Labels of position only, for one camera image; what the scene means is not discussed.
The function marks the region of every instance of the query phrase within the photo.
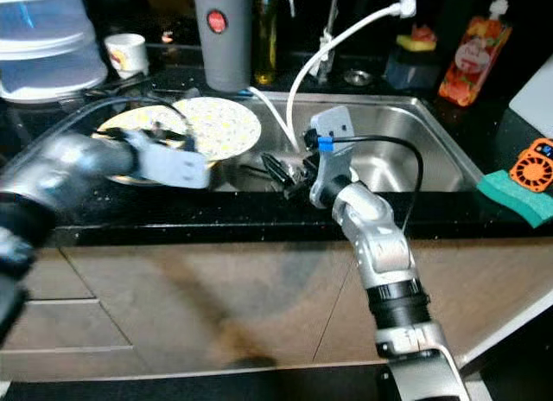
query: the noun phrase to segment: orange fan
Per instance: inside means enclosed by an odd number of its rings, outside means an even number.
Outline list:
[[[543,192],[553,181],[553,139],[536,139],[518,155],[509,172],[511,179],[524,188]]]

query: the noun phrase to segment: green sponge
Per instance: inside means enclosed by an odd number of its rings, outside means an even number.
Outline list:
[[[482,194],[519,213],[532,228],[553,218],[553,198],[531,192],[513,181],[504,170],[484,176],[476,186]]]

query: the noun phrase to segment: blue clip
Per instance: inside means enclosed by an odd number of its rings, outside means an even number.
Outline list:
[[[319,151],[320,152],[332,152],[334,151],[334,142],[331,137],[319,137],[317,139],[319,142]]]

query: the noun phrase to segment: wooden cabinet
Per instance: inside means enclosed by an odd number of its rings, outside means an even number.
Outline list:
[[[455,355],[552,289],[552,245],[553,239],[412,242],[433,300],[430,310]],[[29,305],[1,353],[4,377],[78,379],[378,360],[374,323],[347,242],[66,253],[71,264],[56,258],[37,263],[29,287],[35,296],[57,300]]]

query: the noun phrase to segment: gray thermos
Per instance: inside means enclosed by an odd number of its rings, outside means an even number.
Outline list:
[[[251,0],[194,1],[207,84],[221,92],[244,90],[251,76]]]

